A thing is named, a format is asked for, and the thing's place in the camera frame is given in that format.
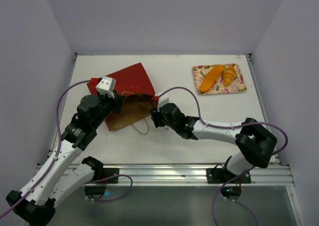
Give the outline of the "red paper bag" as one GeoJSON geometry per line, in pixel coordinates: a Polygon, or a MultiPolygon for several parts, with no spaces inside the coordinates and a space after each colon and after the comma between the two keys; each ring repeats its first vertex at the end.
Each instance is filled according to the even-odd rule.
{"type": "Polygon", "coordinates": [[[152,108],[157,106],[153,100],[155,90],[141,63],[134,64],[107,75],[116,80],[115,91],[126,98],[121,113],[112,113],[105,123],[109,131],[123,129],[140,120],[145,120],[152,108]]]}

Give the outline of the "fake orange bread loaf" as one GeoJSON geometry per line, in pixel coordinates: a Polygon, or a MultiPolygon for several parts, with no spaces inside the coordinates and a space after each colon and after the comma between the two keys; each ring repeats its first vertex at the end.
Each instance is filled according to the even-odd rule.
{"type": "Polygon", "coordinates": [[[208,72],[199,88],[200,92],[206,93],[207,91],[209,91],[213,87],[219,76],[223,73],[223,71],[224,67],[222,65],[217,65],[210,72],[208,72]]]}

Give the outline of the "fake croissant bread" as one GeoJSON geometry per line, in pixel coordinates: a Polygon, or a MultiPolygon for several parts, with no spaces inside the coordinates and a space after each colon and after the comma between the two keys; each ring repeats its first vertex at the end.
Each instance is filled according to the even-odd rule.
{"type": "Polygon", "coordinates": [[[230,66],[223,71],[223,86],[228,87],[237,77],[237,73],[234,66],[230,66]]]}

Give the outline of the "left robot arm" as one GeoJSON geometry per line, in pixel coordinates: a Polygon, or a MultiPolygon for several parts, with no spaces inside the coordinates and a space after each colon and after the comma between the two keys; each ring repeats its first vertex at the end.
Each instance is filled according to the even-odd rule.
{"type": "Polygon", "coordinates": [[[79,186],[102,180],[103,163],[89,156],[68,179],[61,176],[97,135],[97,128],[112,113],[121,113],[126,99],[114,93],[87,95],[81,99],[76,114],[65,128],[60,142],[38,173],[22,187],[12,190],[6,201],[13,211],[32,226],[45,226],[53,218],[58,202],[79,186]]]}

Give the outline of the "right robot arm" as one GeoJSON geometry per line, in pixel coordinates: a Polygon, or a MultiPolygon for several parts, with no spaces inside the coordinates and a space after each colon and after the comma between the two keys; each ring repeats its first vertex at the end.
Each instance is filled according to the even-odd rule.
{"type": "Polygon", "coordinates": [[[227,158],[222,168],[212,170],[212,177],[218,183],[234,182],[240,174],[251,168],[267,168],[272,157],[277,138],[253,118],[246,118],[238,129],[231,125],[222,128],[208,127],[199,117],[186,116],[174,103],[168,103],[151,110],[155,127],[169,127],[184,139],[210,139],[236,145],[239,153],[227,158]]]}

